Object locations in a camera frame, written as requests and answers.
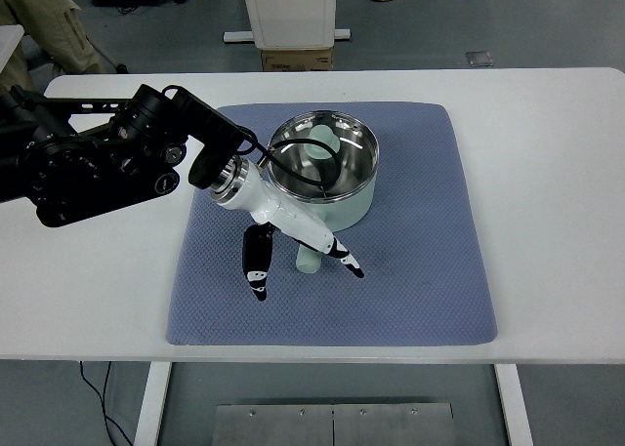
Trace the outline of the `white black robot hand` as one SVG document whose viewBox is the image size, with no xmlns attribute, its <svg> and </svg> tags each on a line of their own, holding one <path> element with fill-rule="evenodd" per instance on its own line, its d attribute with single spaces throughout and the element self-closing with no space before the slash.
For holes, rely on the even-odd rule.
<svg viewBox="0 0 625 446">
<path fill-rule="evenodd" d="M 211 198 L 227 210 L 242 210 L 254 223 L 243 235 L 243 274 L 257 300 L 267 298 L 272 236 L 277 230 L 299 243 L 296 267 L 303 273 L 320 269 L 321 257 L 340 262 L 361 278 L 364 273 L 352 253 L 336 238 L 322 219 L 303 203 L 262 179 L 257 166 L 233 157 L 210 186 Z"/>
</svg>

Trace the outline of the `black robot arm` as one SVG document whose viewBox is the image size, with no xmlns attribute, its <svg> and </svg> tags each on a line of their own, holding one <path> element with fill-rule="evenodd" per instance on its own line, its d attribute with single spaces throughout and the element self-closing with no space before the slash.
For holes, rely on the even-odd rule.
<svg viewBox="0 0 625 446">
<path fill-rule="evenodd" d="M 12 87 L 1 99 L 1 198 L 27 198 L 42 224 L 59 227 L 162 197 L 179 184 L 189 139 L 202 143 L 192 185 L 264 228 L 330 249 L 323 220 L 247 160 L 255 135 L 175 86 L 144 85 L 128 100 L 49 99 Z"/>
</svg>

